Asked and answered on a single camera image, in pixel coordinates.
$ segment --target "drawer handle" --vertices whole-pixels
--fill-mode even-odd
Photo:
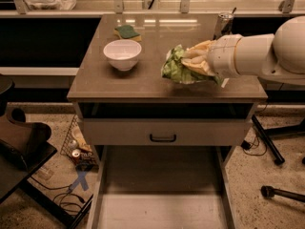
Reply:
[[[177,140],[176,134],[173,136],[166,138],[166,137],[153,137],[153,134],[150,134],[150,140],[152,142],[175,142]]]

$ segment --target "green cloth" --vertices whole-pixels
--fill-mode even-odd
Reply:
[[[207,76],[191,71],[181,63],[184,50],[181,45],[176,46],[169,53],[169,57],[162,67],[161,75],[163,78],[169,78],[176,83],[193,84],[199,81],[212,80],[217,85],[221,85],[223,79],[219,76]]]

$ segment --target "black stand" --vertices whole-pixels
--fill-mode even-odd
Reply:
[[[262,186],[260,192],[264,198],[273,198],[275,195],[290,198],[296,201],[305,202],[305,196],[292,192],[275,189],[272,186]]]
[[[284,157],[280,154],[280,152],[276,149],[273,141],[271,140],[270,136],[280,136],[280,135],[295,135],[295,134],[303,134],[305,133],[305,118],[303,121],[294,126],[286,126],[286,127],[279,127],[279,128],[271,128],[265,130],[259,123],[258,119],[255,115],[252,117],[252,121],[258,131],[259,136],[265,142],[267,147],[272,151],[275,157],[274,163],[276,165],[281,165],[285,162]]]

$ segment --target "drawer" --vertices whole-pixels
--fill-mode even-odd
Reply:
[[[236,119],[96,119],[79,122],[91,145],[240,145],[252,126]]]

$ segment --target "tripod leg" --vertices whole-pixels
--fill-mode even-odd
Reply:
[[[288,192],[288,191],[284,191],[284,190],[280,190],[280,189],[275,189],[272,186],[262,186],[260,189],[260,192],[264,198],[272,198],[275,195],[278,195],[278,196],[290,198],[290,199],[293,199],[296,201],[305,202],[304,195],[300,195],[300,194],[296,194],[296,193],[292,193],[292,192]]]
[[[263,127],[260,125],[258,119],[256,118],[255,115],[252,116],[252,121],[257,128],[257,131],[260,135],[260,137],[263,139],[264,143],[269,147],[269,149],[273,152],[275,156],[275,161],[274,163],[276,165],[280,165],[285,162],[285,158],[280,154],[280,152],[276,149],[274,143],[272,140],[269,138],[269,136],[266,134],[265,130]]]

